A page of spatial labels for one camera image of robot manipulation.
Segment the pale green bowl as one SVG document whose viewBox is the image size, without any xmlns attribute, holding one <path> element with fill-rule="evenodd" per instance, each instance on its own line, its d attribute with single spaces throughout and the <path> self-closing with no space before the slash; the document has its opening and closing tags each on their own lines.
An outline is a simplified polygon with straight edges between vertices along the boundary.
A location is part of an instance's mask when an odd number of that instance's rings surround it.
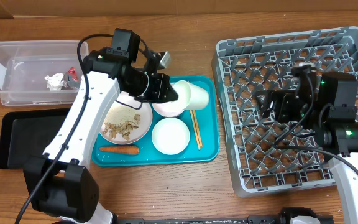
<svg viewBox="0 0 358 224">
<path fill-rule="evenodd" d="M 164 118 L 152 130 L 154 147 L 169 156 L 184 151 L 190 142 L 190 131 L 187 125 L 177 118 Z"/>
</svg>

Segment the red snack wrapper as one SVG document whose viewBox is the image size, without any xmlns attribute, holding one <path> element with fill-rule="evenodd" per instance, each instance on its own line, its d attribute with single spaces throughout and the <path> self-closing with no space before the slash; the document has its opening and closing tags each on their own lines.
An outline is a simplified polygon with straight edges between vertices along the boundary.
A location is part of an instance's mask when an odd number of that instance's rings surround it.
<svg viewBox="0 0 358 224">
<path fill-rule="evenodd" d="M 71 67 L 64 73 L 64 80 L 72 90 L 77 90 L 80 87 L 81 80 L 76 74 L 74 67 Z"/>
</svg>

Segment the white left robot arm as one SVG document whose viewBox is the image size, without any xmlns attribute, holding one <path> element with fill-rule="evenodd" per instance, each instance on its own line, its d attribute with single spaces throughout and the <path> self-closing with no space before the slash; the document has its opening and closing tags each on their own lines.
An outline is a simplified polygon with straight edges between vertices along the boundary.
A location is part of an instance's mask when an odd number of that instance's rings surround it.
<svg viewBox="0 0 358 224">
<path fill-rule="evenodd" d="M 60 223 L 117 222 L 101 205 L 89 168 L 104 118 L 119 94 L 126 92 L 143 104 L 178 98 L 163 72 L 171 61 L 168 52 L 154 52 L 131 30 L 118 28 L 111 40 L 109 46 L 79 56 L 83 74 L 77 96 L 52 142 L 23 168 L 29 192 L 25 206 Z"/>
</svg>

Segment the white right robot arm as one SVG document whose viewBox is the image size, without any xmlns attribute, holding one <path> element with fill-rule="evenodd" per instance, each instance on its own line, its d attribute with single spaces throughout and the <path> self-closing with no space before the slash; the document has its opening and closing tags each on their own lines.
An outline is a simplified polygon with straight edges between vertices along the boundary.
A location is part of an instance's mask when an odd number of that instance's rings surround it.
<svg viewBox="0 0 358 224">
<path fill-rule="evenodd" d="M 293 122 L 273 146 L 313 151 L 329 163 L 346 223 L 358 223 L 358 80 L 343 72 L 325 72 L 321 78 L 307 68 L 292 71 L 296 90 L 254 93 L 263 118 L 274 115 L 279 123 Z"/>
</svg>

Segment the white paper cup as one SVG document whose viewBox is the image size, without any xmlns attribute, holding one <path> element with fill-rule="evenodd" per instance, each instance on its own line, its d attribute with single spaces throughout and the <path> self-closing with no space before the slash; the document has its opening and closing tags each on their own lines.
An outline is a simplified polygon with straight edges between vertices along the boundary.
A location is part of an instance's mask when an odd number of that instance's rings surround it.
<svg viewBox="0 0 358 224">
<path fill-rule="evenodd" d="M 177 110 L 202 110 L 209 103 L 209 93 L 188 81 L 180 80 L 173 85 L 178 99 L 172 103 Z"/>
</svg>

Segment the white tissue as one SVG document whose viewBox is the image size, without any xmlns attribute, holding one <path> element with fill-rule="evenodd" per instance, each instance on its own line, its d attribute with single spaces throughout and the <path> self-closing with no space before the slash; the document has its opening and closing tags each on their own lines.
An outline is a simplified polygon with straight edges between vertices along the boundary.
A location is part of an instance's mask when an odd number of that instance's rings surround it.
<svg viewBox="0 0 358 224">
<path fill-rule="evenodd" d="M 56 73 L 52 76 L 45 76 L 44 79 L 47 81 L 47 88 L 50 91 L 60 91 L 63 87 L 67 86 L 64 77 L 65 75 L 63 73 Z"/>
</svg>

